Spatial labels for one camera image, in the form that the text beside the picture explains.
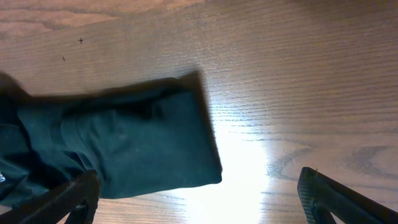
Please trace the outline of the black t-shirt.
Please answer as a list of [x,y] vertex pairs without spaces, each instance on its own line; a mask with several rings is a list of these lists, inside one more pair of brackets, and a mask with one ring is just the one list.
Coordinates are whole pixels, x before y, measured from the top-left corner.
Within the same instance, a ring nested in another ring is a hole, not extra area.
[[1,205],[16,207],[92,169],[108,199],[221,182],[197,91],[171,78],[34,97],[2,74]]

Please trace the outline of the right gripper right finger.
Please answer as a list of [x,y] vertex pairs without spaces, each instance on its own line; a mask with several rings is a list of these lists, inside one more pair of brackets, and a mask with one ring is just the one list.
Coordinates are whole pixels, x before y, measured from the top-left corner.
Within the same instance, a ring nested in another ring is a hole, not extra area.
[[310,167],[302,168],[297,191],[308,223],[397,223],[397,212]]

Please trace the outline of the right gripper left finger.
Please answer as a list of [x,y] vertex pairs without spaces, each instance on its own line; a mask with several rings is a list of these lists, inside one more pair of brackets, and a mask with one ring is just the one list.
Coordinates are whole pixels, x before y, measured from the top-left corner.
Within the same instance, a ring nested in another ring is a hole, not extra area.
[[1,215],[1,223],[92,224],[100,198],[100,179],[88,170],[68,182]]

